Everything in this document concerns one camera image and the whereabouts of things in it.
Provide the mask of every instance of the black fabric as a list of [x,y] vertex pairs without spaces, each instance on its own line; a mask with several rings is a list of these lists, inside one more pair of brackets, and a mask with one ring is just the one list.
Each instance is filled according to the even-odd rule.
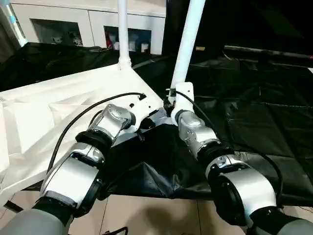
[[[195,101],[211,118],[216,132],[229,141],[225,144],[242,150],[237,154],[275,187],[277,176],[271,165],[234,143],[248,144],[270,155],[283,174],[283,204],[313,206],[313,74],[306,68],[202,58],[194,53],[187,81],[193,82]],[[131,59],[137,64],[136,72],[164,98],[175,57],[131,53]],[[140,67],[146,60],[151,63]],[[0,65],[0,90],[117,61],[118,53],[97,47],[27,44]],[[116,193],[211,198],[203,170],[179,139],[175,126],[162,125],[143,135],[144,142],[135,138],[111,150],[100,197]]]
[[[168,0],[163,53],[177,53],[190,0]],[[224,45],[313,54],[310,1],[207,0],[195,46],[207,58]]]

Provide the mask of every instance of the white cabinet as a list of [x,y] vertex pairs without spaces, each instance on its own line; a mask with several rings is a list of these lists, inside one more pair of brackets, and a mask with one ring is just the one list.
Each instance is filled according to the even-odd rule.
[[[118,35],[118,14],[89,11],[89,17],[95,45],[107,47],[107,39]],[[162,54],[165,18],[128,14],[127,20],[131,50],[148,44],[151,54]]]
[[12,4],[29,42],[94,46],[87,10]]
[[[118,42],[117,0],[10,2],[29,42],[107,47],[109,35]],[[127,16],[130,50],[161,54],[166,0],[127,0]]]

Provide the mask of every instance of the tiled floor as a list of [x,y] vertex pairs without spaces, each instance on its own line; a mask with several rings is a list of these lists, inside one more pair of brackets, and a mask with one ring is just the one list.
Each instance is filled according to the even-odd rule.
[[[23,208],[31,208],[38,192],[16,193],[12,201]],[[285,207],[289,215],[313,222],[310,208]],[[0,227],[15,214],[0,209]],[[129,235],[244,235],[239,227],[224,222],[210,201],[170,200],[111,195],[107,200],[96,201],[89,214],[75,219],[71,235],[100,235],[128,226]]]

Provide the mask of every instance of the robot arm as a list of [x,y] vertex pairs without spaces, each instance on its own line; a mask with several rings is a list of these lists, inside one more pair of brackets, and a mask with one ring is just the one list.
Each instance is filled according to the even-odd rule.
[[127,109],[109,104],[87,131],[76,136],[77,143],[49,171],[36,205],[18,213],[0,233],[67,235],[73,218],[87,214],[93,206],[101,188],[100,169],[107,152],[120,131],[135,122]]
[[[176,91],[193,100],[192,83],[177,84]],[[223,146],[212,128],[205,126],[187,102],[177,94],[171,118],[178,125],[179,137],[203,167],[219,216],[231,225],[243,227],[247,233],[313,234],[311,222],[280,212],[267,178],[237,159],[234,150]]]

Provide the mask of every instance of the black cable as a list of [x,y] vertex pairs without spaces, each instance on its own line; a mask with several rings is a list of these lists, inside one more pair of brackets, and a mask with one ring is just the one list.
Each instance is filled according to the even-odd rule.
[[303,208],[303,207],[300,207],[300,208],[313,214],[313,211],[311,211],[311,210],[309,210],[309,209],[305,209],[305,208]]
[[103,235],[118,235],[118,234],[120,234],[123,231],[125,231],[124,235],[127,235],[128,234],[128,227],[124,227],[124,228],[118,229],[118,230],[116,230],[114,232],[107,231]]
[[[197,110],[205,117],[205,120],[208,123],[210,123],[210,125],[211,125],[210,127],[213,130],[215,129],[214,125],[213,125],[212,121],[209,119],[209,117],[205,114],[205,112],[191,98],[189,98],[184,93],[181,93],[181,92],[178,92],[178,91],[174,91],[174,92],[179,94],[179,95],[181,95],[181,96],[183,96],[183,97],[185,97],[190,103],[192,103],[197,108]],[[276,200],[279,202],[281,194],[282,194],[282,191],[283,191],[283,175],[282,175],[282,172],[280,171],[280,169],[278,168],[278,166],[276,165],[276,163],[270,157],[268,157],[266,154],[261,153],[260,151],[258,151],[257,149],[255,149],[255,148],[253,148],[253,147],[251,147],[249,145],[242,144],[242,143],[235,143],[235,142],[232,142],[232,143],[235,144],[235,145],[241,146],[243,148],[250,149],[250,151],[252,151],[255,154],[258,154],[260,157],[264,158],[268,163],[270,163],[272,165],[272,167],[276,171],[276,174],[277,174],[277,177],[278,177],[278,188],[276,190]]]
[[93,123],[93,121],[96,119],[96,117],[102,112],[102,110],[99,110],[91,119],[89,126],[91,126],[91,124]]
[[57,153],[58,153],[58,150],[59,150],[59,147],[61,145],[61,142],[65,136],[65,134],[67,133],[67,131],[70,129],[70,127],[79,119],[81,118],[85,113],[87,113],[88,111],[90,111],[91,109],[93,109],[94,107],[100,105],[100,104],[103,104],[105,102],[108,102],[110,100],[113,100],[113,99],[116,99],[116,98],[120,98],[120,97],[123,97],[123,96],[127,96],[127,95],[139,95],[139,99],[143,99],[146,97],[145,94],[143,93],[137,93],[137,92],[129,92],[129,93],[123,93],[123,94],[118,94],[118,95],[115,95],[115,96],[112,96],[110,98],[107,98],[107,99],[103,99],[99,102],[96,102],[92,105],[90,105],[88,108],[86,108],[84,111],[82,111],[79,115],[77,115],[64,129],[64,131],[61,133],[56,145],[55,145],[55,148],[54,148],[54,151],[52,153],[52,156],[51,156],[51,160],[50,160],[50,163],[49,163],[49,166],[48,166],[48,171],[47,173],[52,169],[53,167],[53,164],[54,164],[54,161],[55,161],[55,158],[57,156]]

